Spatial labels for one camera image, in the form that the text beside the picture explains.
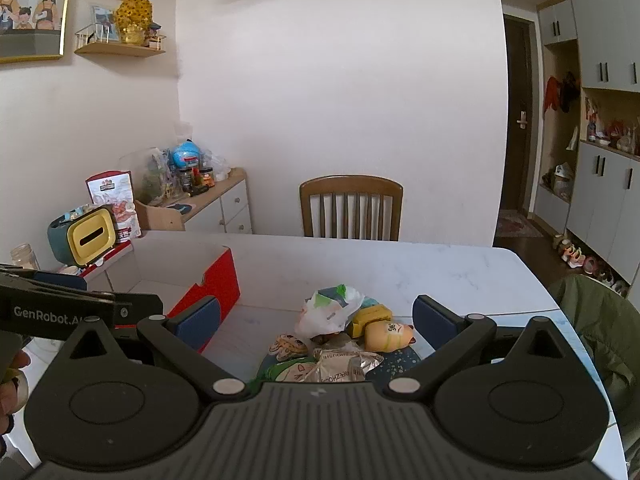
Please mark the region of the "person's left hand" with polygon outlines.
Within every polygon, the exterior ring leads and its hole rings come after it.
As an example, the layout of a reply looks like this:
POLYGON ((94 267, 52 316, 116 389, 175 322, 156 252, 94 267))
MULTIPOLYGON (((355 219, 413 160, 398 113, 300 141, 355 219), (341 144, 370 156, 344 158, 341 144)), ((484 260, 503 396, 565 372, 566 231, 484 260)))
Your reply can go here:
POLYGON ((14 428, 14 414, 22 407, 24 394, 21 393, 21 372, 30 364, 30 357, 23 351, 17 352, 6 374, 1 381, 1 451, 3 458, 8 452, 8 446, 4 435, 9 434, 14 428))

